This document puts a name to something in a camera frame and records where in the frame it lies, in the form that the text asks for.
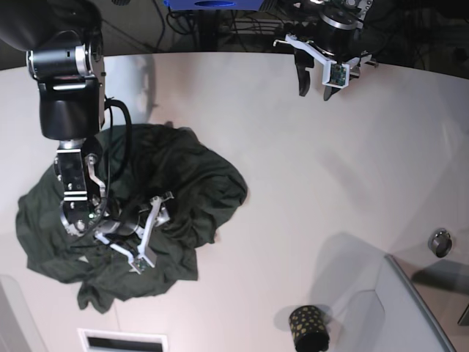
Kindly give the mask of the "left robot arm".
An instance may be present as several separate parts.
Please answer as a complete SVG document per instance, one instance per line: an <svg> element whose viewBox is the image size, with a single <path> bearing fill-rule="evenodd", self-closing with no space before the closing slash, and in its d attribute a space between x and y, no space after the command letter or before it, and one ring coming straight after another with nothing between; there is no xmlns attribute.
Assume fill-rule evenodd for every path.
<svg viewBox="0 0 469 352"><path fill-rule="evenodd" d="M292 49L298 77L299 96L311 87L315 65L322 68L323 100L347 88L361 76L361 66L377 67L374 53L358 47L365 16L372 1L291 1L287 8L302 18L284 25L282 39L273 46Z"/></svg>

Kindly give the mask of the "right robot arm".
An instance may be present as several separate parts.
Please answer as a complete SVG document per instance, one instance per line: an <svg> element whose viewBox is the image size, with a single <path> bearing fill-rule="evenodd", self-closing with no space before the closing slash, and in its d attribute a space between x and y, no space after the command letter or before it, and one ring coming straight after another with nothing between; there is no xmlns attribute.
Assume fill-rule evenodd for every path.
<svg viewBox="0 0 469 352"><path fill-rule="evenodd" d="M40 94L40 127L45 138L59 143L53 167L63 187L60 216L71 236L88 235L122 254L136 273L156 264L149 242L156 227L169 221L166 201L157 194L121 208L111 195L131 154L132 132L125 131L121 166L111 163L111 148L97 134L113 122L112 109L127 106L105 94L102 17L90 1L55 10L47 1L3 1L1 39L23 51Z"/></svg>

